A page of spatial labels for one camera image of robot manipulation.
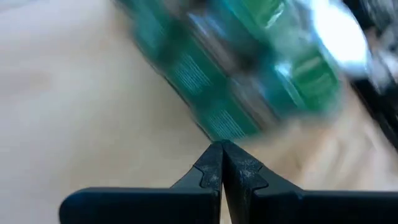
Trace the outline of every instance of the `light wooden surface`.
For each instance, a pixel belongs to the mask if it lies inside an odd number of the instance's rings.
[[[57,223],[83,187],[169,187],[209,145],[124,19],[105,0],[0,12],[0,223]],[[398,189],[396,152],[345,102],[334,122],[239,144],[306,189]]]

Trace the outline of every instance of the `wooden table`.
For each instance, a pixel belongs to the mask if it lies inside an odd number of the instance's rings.
[[[209,145],[109,1],[38,0],[1,12],[0,33],[1,223],[56,223],[83,187],[169,187]],[[397,154],[349,90],[333,122],[239,144],[306,189],[398,189]]]

